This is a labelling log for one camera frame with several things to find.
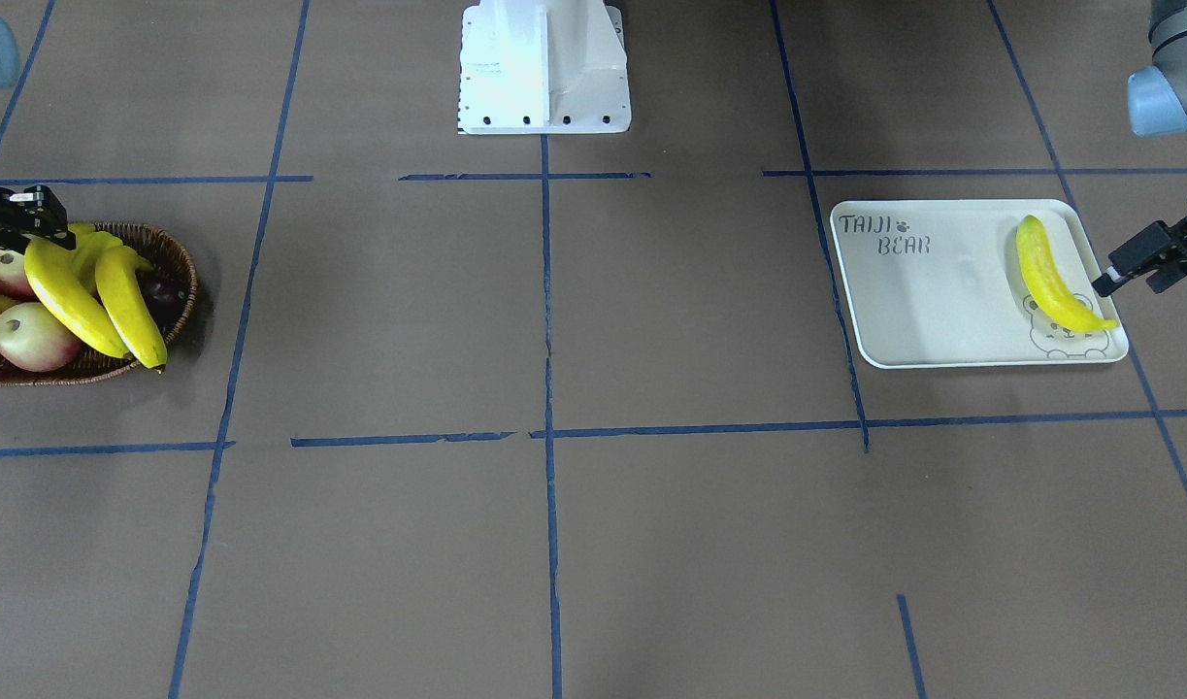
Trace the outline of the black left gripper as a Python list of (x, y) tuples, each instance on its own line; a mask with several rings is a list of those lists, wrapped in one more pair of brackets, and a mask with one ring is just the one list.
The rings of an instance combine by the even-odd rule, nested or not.
[(1174, 224), (1155, 221), (1134, 239), (1109, 253), (1107, 269), (1093, 282), (1098, 296), (1107, 298), (1126, 282), (1148, 275), (1147, 286), (1161, 296), (1187, 279), (1187, 216)]

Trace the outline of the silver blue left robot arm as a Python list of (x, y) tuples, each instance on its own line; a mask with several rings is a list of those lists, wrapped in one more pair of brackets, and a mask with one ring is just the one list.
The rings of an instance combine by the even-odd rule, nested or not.
[[(1148, 42), (1151, 62), (1126, 80), (1130, 127), (1140, 138), (1187, 132), (1187, 1), (1153, 1)], [(1174, 224), (1153, 221), (1110, 253), (1093, 288), (1106, 298), (1138, 278), (1156, 293), (1187, 279), (1187, 214)]]

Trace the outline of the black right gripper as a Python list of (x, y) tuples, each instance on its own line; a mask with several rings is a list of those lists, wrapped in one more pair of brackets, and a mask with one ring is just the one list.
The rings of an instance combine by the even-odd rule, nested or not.
[(69, 230), (68, 212), (52, 190), (15, 193), (0, 186), (0, 250), (23, 253), (28, 235), (42, 236), (65, 250), (75, 250), (77, 236)]

